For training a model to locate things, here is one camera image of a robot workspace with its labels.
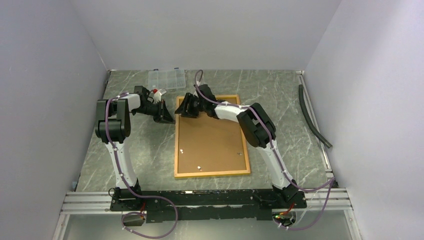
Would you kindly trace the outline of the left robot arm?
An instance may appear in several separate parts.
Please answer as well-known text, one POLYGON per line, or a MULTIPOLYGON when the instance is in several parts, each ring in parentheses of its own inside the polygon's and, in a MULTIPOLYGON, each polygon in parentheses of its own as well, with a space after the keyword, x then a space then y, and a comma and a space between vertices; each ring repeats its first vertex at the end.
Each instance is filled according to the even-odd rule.
POLYGON ((166 92, 165 89, 148 90, 139 85, 134 87, 132 93, 122 92, 96 102, 94 130, 105 144, 113 163, 116 179, 113 196, 118 200, 123 199, 130 210, 139 209, 144 198, 125 143, 132 130, 130 116, 143 114, 151 116, 156 123, 174 124, 175 120, 163 99, 166 92))

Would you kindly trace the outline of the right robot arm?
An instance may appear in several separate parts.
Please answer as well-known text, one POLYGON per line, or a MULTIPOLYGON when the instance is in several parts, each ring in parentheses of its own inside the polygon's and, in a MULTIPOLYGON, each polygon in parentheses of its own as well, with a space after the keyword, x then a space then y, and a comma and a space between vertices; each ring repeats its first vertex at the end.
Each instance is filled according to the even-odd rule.
POLYGON ((195 87, 195 93, 185 94, 174 113, 198 118, 201 112, 217 120, 238 123, 247 142, 259 151, 267 165, 277 205, 286 208, 293 203, 299 189, 278 149, 276 126, 259 103, 239 105, 217 99, 210 87, 202 84, 195 87))

